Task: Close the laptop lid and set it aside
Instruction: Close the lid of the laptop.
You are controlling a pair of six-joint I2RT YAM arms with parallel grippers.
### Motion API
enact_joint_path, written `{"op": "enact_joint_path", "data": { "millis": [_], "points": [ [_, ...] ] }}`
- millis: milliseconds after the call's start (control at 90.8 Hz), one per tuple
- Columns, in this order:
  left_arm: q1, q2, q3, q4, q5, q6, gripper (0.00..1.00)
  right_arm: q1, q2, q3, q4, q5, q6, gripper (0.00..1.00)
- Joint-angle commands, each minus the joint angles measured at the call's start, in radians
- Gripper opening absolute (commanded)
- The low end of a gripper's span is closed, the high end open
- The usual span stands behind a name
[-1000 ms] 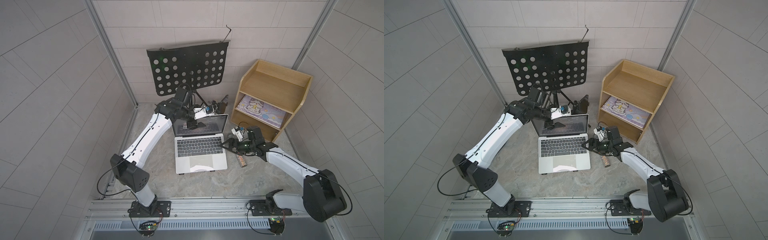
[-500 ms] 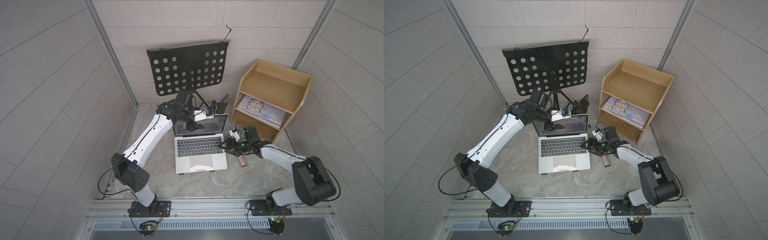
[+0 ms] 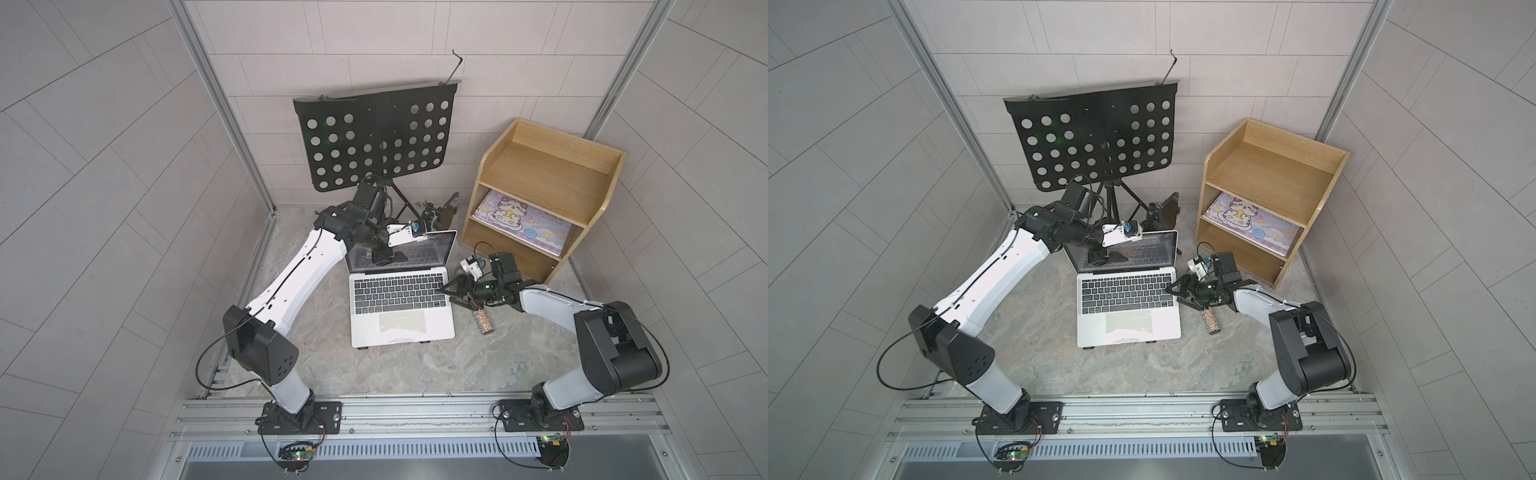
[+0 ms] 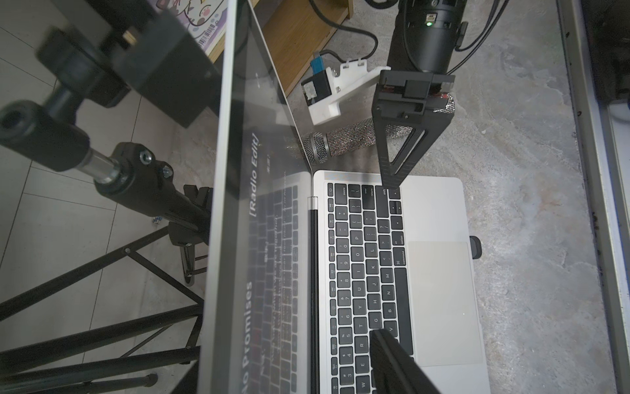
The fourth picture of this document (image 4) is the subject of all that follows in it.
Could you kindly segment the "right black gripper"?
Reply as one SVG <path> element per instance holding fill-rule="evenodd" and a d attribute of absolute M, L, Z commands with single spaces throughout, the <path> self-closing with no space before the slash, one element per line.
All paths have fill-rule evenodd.
<path fill-rule="evenodd" d="M 453 75 L 431 72 L 386 70 L 380 73 L 372 101 L 372 121 L 385 188 L 400 187 L 451 124 L 455 110 L 451 93 L 454 79 Z M 382 115 L 405 116 L 386 118 Z M 392 158 L 388 131 L 409 131 Z"/>

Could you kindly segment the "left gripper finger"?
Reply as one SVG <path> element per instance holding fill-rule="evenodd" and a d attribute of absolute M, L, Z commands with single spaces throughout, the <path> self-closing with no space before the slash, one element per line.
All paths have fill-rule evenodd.
<path fill-rule="evenodd" d="M 385 329 L 369 335 L 370 361 L 378 394 L 440 394 L 398 341 Z"/>

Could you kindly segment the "silver laptop computer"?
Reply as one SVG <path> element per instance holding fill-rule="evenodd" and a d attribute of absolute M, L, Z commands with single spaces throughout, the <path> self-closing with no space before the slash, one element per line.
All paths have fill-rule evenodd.
<path fill-rule="evenodd" d="M 490 379 L 460 180 L 316 171 L 269 52 L 223 61 L 199 393 L 377 393 L 385 329 L 441 393 Z"/>

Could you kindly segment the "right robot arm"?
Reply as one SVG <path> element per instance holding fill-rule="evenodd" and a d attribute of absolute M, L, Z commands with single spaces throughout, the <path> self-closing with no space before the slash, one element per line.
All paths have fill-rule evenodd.
<path fill-rule="evenodd" d="M 418 161 L 454 118 L 457 52 L 472 56 L 494 30 L 508 3 L 492 4 L 477 39 L 464 43 L 465 1 L 401 1 L 387 69 L 381 71 L 372 101 L 382 185 L 400 187 Z"/>

